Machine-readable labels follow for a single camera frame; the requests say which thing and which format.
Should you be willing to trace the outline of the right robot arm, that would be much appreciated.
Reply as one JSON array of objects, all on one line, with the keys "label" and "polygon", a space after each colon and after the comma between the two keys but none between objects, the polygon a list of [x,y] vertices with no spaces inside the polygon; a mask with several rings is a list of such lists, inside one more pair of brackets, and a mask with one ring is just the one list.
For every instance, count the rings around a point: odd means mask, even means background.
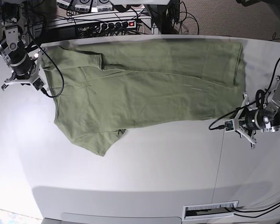
[{"label": "right robot arm", "polygon": [[0,8],[0,57],[12,69],[14,79],[26,80],[35,68],[34,61],[26,49],[27,2],[25,0],[4,0]]}]

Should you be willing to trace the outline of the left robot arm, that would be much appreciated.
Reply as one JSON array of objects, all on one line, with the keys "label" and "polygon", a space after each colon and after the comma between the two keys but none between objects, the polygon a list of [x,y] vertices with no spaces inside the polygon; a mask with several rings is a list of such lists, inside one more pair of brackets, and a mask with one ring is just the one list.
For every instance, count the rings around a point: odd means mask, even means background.
[{"label": "left robot arm", "polygon": [[258,90],[255,101],[256,109],[250,110],[247,106],[243,107],[243,112],[238,114],[242,119],[238,122],[242,128],[251,137],[257,130],[262,132],[277,132],[280,130],[280,76],[277,76],[276,88],[273,95],[266,97],[270,91]]}]

